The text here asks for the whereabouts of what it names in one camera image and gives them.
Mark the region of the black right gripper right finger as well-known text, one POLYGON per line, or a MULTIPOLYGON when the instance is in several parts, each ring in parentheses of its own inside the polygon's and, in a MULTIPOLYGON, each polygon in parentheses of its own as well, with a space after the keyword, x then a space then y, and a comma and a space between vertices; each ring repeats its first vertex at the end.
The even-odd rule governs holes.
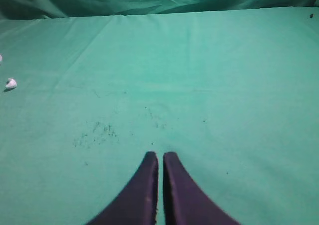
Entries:
POLYGON ((176 152, 163 156, 166 225, 238 225, 193 180, 176 152))

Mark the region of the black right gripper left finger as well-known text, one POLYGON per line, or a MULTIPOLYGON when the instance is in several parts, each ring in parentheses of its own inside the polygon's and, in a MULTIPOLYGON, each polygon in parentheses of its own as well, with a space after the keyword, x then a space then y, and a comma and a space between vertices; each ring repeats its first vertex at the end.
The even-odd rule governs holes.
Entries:
POLYGON ((155 152, 146 152, 124 188, 87 224, 154 225, 158 201, 158 172, 155 152))

